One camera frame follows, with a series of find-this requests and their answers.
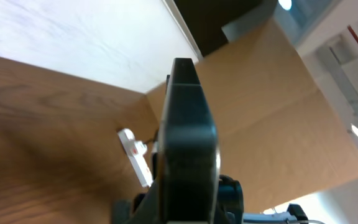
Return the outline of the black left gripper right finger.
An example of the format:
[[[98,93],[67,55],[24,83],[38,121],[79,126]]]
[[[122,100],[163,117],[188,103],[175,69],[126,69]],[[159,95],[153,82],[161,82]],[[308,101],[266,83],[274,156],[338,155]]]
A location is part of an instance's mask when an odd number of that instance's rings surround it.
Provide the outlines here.
[[[230,224],[231,221],[228,219],[226,212],[217,203],[214,212],[214,224]]]

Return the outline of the Samsung Galaxy smartphone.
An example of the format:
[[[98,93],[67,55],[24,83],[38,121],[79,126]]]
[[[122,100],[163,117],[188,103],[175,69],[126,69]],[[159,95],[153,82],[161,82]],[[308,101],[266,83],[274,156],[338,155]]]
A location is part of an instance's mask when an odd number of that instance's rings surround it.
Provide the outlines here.
[[[162,223],[211,223],[220,169],[218,136],[195,66],[176,58],[159,128]]]

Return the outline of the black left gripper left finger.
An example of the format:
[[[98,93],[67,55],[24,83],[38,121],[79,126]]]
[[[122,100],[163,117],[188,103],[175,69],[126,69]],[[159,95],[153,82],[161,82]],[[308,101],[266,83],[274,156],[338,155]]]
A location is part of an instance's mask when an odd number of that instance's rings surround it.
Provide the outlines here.
[[[158,183],[153,183],[146,193],[138,194],[133,200],[128,224],[159,224]]]

